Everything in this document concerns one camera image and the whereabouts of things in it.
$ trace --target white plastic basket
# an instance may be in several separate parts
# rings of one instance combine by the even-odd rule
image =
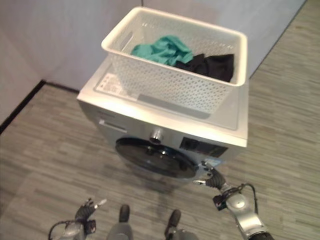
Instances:
[[[175,35],[194,55],[234,54],[230,82],[130,55],[138,44],[153,44]],[[243,85],[247,71],[247,37],[234,30],[149,9],[132,9],[102,41],[122,87],[172,104],[213,113],[233,88]]]

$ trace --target clothes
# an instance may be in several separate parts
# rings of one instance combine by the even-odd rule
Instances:
[[[234,74],[234,55],[228,54],[205,57],[204,54],[200,54],[187,63],[177,61],[175,67],[230,82]]]
[[[170,66],[177,61],[185,64],[193,59],[191,50],[174,35],[163,36],[154,44],[139,44],[131,55]]]

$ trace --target drawer handle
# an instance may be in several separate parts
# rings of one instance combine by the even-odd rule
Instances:
[[[110,128],[110,129],[114,129],[114,130],[117,130],[117,131],[120,131],[124,134],[126,134],[128,131],[124,128],[124,127],[121,127],[121,126],[117,126],[115,124],[112,124],[110,122],[106,122],[105,120],[103,119],[100,119],[99,120],[99,124],[101,126],[104,126],[104,127],[107,127],[107,128]]]

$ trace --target washing machine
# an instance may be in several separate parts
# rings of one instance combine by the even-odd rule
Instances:
[[[106,58],[77,100],[124,161],[155,175],[192,181],[247,146],[248,84],[208,114],[124,90]]]

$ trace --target control panel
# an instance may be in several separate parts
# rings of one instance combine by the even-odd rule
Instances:
[[[198,141],[187,137],[184,137],[182,139],[180,148],[215,158],[219,158],[228,149],[225,146],[210,144],[207,142]]]

